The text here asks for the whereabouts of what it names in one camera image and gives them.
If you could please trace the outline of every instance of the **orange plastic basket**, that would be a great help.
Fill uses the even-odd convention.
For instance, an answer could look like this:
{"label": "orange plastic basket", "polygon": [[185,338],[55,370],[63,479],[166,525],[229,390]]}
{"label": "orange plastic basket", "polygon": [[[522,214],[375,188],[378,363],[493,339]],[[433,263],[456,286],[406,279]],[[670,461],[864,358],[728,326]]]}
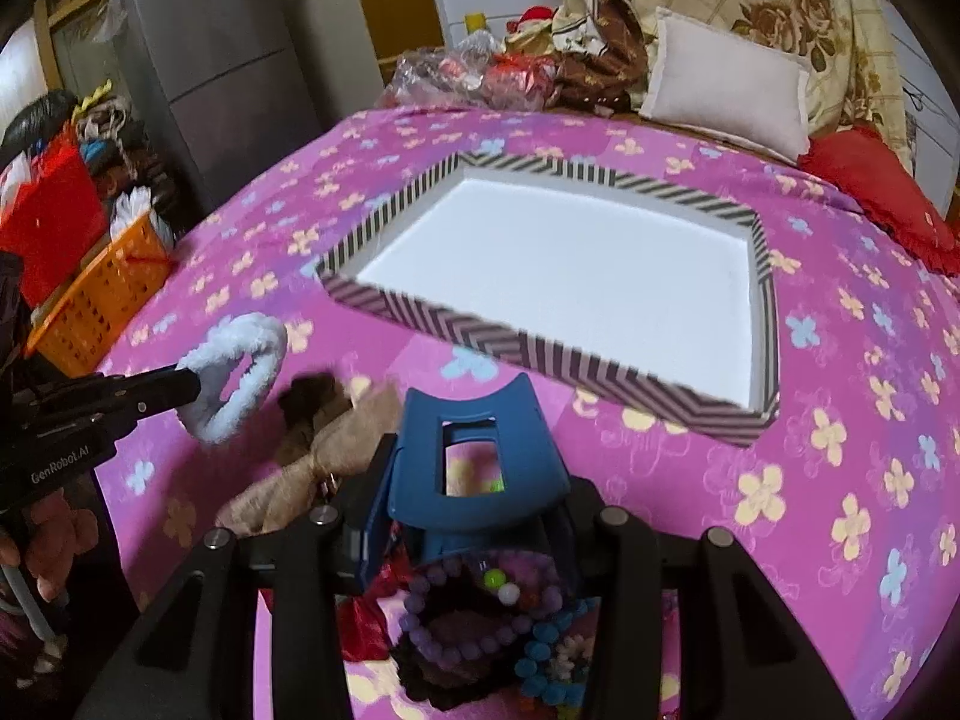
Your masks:
{"label": "orange plastic basket", "polygon": [[150,213],[141,215],[74,280],[30,333],[25,354],[40,352],[74,378],[92,373],[171,269]]}

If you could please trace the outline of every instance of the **bed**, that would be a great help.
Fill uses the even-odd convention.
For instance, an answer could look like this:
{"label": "bed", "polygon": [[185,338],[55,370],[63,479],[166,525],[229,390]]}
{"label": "bed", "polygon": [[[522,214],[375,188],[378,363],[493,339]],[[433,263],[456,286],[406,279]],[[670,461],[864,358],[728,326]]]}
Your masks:
{"label": "bed", "polygon": [[[517,370],[344,308],[316,277],[320,255],[387,193],[450,152],[472,149],[644,173],[732,196],[760,214],[779,306],[781,414],[752,447],[722,445],[532,378],[571,472],[660,530],[699,536],[712,525],[731,528],[857,717],[882,717],[932,649],[960,586],[960,290],[907,256],[848,196],[792,167],[603,119],[362,112],[257,177],[194,230],[174,275],[102,370],[168,365],[209,327],[259,311],[282,319],[289,333],[274,394],[294,375],[324,368],[354,392],[384,377],[454,398],[498,389]],[[642,287],[644,275],[635,279]],[[709,317],[703,321],[709,332]],[[119,443],[98,476],[141,605],[217,509],[270,472],[282,429],[270,401],[225,447],[200,447],[171,413]],[[400,606],[387,607],[395,625]],[[261,608],[260,720],[270,716],[267,632]],[[357,717],[433,715],[406,701],[388,662],[349,664],[347,673]],[[678,673],[677,650],[668,646],[666,707],[676,702]],[[496,695],[449,716],[514,713],[511,699]]]}

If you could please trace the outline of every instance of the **tray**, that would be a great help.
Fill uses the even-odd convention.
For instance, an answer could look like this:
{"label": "tray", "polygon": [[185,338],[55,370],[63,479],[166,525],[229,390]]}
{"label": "tray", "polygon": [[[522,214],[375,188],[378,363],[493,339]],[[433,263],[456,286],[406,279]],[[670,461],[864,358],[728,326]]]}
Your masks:
{"label": "tray", "polygon": [[734,445],[778,413],[776,301],[750,208],[556,159],[459,153],[318,265],[340,303]]}

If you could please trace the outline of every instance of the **screw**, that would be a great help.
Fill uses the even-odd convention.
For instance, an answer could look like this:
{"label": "screw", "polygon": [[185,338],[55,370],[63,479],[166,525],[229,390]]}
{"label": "screw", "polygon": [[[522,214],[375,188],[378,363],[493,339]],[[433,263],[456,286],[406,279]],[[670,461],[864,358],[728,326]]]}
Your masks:
{"label": "screw", "polygon": [[213,528],[203,535],[203,546],[208,549],[220,549],[230,543],[230,531],[226,528]]}
{"label": "screw", "polygon": [[340,513],[332,506],[317,506],[310,509],[310,521],[314,525],[330,525],[337,521]]}
{"label": "screw", "polygon": [[619,528],[627,524],[630,514],[627,514],[626,510],[619,506],[608,506],[600,512],[600,519],[603,520],[605,525]]}
{"label": "screw", "polygon": [[707,541],[715,547],[728,547],[733,545],[733,533],[726,528],[710,528],[707,531]]}

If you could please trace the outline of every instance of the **red pillow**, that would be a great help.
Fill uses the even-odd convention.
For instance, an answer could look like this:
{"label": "red pillow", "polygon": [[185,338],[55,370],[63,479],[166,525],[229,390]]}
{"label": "red pillow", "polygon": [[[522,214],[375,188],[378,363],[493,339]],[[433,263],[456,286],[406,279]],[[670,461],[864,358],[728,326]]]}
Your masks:
{"label": "red pillow", "polygon": [[797,163],[853,197],[930,271],[960,274],[960,242],[875,130],[858,125],[813,138]]}

